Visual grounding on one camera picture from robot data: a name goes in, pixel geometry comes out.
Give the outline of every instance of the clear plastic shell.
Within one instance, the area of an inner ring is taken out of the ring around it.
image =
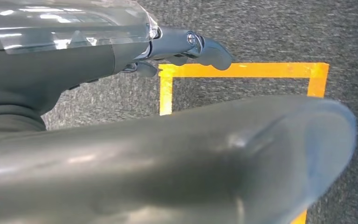
[[[131,0],[0,0],[0,41],[9,54],[148,42],[157,29]]]

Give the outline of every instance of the metal screw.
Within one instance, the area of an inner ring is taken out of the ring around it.
[[[194,34],[188,34],[187,35],[187,41],[189,44],[195,44],[195,35]]]

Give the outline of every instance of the yellow floor marking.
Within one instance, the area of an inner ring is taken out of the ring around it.
[[[234,63],[228,70],[219,71],[200,64],[159,65],[160,115],[172,113],[173,78],[309,78],[308,96],[324,97],[329,65],[326,63]],[[307,211],[291,224],[305,224]]]

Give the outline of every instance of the yellow square outline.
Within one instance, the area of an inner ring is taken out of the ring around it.
[[[329,65],[326,63],[234,63],[228,70],[219,71],[200,64],[161,64],[160,115],[172,113],[173,78],[309,78],[308,96],[324,97]],[[305,224],[307,211],[291,224]]]

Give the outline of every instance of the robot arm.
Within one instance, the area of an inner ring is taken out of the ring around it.
[[[0,224],[287,224],[348,164],[353,114],[301,96],[45,131],[63,91],[187,58],[232,61],[133,1],[0,0]]]

